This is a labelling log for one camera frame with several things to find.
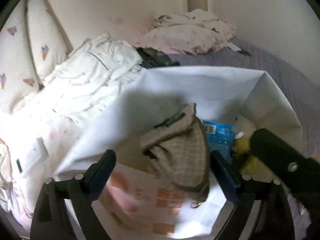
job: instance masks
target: metal screw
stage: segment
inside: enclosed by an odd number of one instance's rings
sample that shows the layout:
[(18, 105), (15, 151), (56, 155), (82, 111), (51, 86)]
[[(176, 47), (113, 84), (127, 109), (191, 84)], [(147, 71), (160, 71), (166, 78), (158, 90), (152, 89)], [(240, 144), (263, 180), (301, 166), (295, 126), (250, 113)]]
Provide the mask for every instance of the metal screw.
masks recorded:
[(49, 183), (51, 183), (53, 181), (53, 178), (46, 178), (45, 180), (44, 180), (44, 183), (45, 184), (49, 184)]
[(290, 163), (288, 166), (288, 171), (289, 172), (295, 172), (298, 169), (298, 164), (295, 163)]
[(281, 181), (279, 179), (274, 179), (273, 183), (276, 185), (281, 185)]
[(84, 178), (84, 175), (82, 173), (78, 173), (76, 176), (75, 176), (75, 179), (76, 180), (81, 180)]
[(244, 180), (250, 180), (251, 177), (250, 177), (250, 175), (248, 175), (248, 174), (243, 174), (243, 175), (242, 175), (242, 179), (244, 179)]

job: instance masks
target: ice cream print pillow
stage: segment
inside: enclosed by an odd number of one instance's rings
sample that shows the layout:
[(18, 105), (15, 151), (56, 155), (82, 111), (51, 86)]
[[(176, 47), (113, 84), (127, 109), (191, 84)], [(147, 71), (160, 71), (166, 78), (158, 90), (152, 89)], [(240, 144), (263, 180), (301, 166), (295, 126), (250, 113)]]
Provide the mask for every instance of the ice cream print pillow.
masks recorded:
[(12, 114), (39, 91), (25, 29), (25, 0), (0, 32), (0, 110)]

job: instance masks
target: blue package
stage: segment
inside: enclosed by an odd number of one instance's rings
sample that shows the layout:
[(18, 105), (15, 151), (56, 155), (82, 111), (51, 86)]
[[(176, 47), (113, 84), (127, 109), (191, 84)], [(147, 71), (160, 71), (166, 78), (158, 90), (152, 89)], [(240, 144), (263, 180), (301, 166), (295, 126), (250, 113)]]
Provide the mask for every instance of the blue package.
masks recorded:
[(231, 163), (231, 146), (234, 138), (232, 126), (222, 123), (203, 121), (210, 152), (218, 150), (224, 159)]

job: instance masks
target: white bag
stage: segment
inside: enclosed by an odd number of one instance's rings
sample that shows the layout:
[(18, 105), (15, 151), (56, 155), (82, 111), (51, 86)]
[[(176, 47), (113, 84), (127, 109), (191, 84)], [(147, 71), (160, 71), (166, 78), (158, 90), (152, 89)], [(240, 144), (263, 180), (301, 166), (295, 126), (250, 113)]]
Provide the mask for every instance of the white bag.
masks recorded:
[[(90, 126), (61, 162), (55, 172), (56, 180), (84, 172), (107, 149), (115, 149), (124, 140), (146, 133), (183, 104), (193, 102), (202, 120), (233, 125), (237, 114), (241, 114), (257, 128), (267, 128), (302, 151), (299, 120), (265, 71), (205, 66), (155, 68), (145, 70), (140, 80)], [(135, 163), (134, 156), (130, 156), (130, 148), (127, 156), (117, 156), (122, 164), (126, 164), (126, 159), (132, 168), (139, 165), (138, 158)], [(260, 171), (254, 179), (274, 178), (265, 166)], [(112, 239), (150, 239), (150, 234), (117, 226), (98, 201), (92, 206)], [(152, 239), (163, 238), (166, 236), (152, 236)]]

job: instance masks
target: gray bedsheet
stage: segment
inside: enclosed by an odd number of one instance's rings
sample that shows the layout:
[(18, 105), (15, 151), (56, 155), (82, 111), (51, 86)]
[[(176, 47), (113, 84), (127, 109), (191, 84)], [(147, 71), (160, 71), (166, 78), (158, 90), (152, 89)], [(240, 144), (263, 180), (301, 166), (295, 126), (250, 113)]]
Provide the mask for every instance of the gray bedsheet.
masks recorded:
[[(234, 66), (267, 71), (290, 102), (303, 127), (303, 155), (315, 156), (320, 160), (320, 86), (312, 83), (292, 65), (265, 50), (238, 38), (233, 38), (231, 42), (249, 52), (251, 56), (224, 48), (219, 52), (211, 51), (205, 55), (170, 55), (170, 57), (187, 66)], [(302, 212), (301, 205), (292, 195), (289, 194), (288, 200), (294, 219), (296, 239), (302, 239), (310, 224), (309, 214)]]

